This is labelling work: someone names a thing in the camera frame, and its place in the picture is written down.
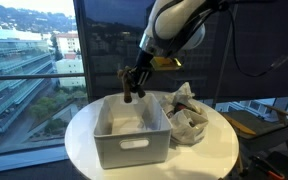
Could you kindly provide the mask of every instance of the white round table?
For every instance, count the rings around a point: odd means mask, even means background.
[[[159,100],[162,92],[153,92]],[[219,179],[233,168],[239,145],[231,125],[214,109],[194,101],[209,119],[205,138],[193,146],[170,143],[164,163],[104,170],[99,162],[93,131],[103,99],[81,109],[69,123],[65,148],[74,166],[92,180]]]

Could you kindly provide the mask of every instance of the white building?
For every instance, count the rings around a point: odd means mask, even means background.
[[[62,59],[56,61],[55,63],[57,73],[67,74],[67,73],[82,73],[83,72],[83,62],[82,59]],[[69,78],[59,78],[60,86],[72,88],[74,86],[85,86],[84,77],[69,77]]]
[[[80,41],[77,33],[57,34],[56,41],[63,56],[68,52],[80,51]]]

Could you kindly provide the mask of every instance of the white plastic bin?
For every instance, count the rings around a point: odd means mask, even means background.
[[[94,138],[102,168],[164,162],[171,124],[153,94],[124,103],[123,95],[104,98]]]

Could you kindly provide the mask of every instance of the crumpled plastic bag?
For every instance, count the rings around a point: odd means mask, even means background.
[[[172,140],[179,144],[193,145],[199,143],[205,136],[208,119],[202,116],[201,108],[190,101],[195,96],[188,82],[176,92],[167,94],[159,101],[172,124]],[[187,108],[174,112],[182,104]]]

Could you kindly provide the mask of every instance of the building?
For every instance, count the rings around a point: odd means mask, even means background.
[[[80,41],[77,33],[56,34],[56,41],[59,51],[63,54],[80,51]]]
[[[0,29],[0,76],[52,71],[52,56],[40,34]],[[50,83],[47,79],[0,80],[0,133]]]
[[[67,74],[67,73],[82,73],[83,72],[83,62],[82,59],[62,59],[56,61],[55,63],[57,73]],[[60,86],[66,88],[72,88],[76,86],[85,86],[84,77],[69,77],[69,78],[59,78]]]

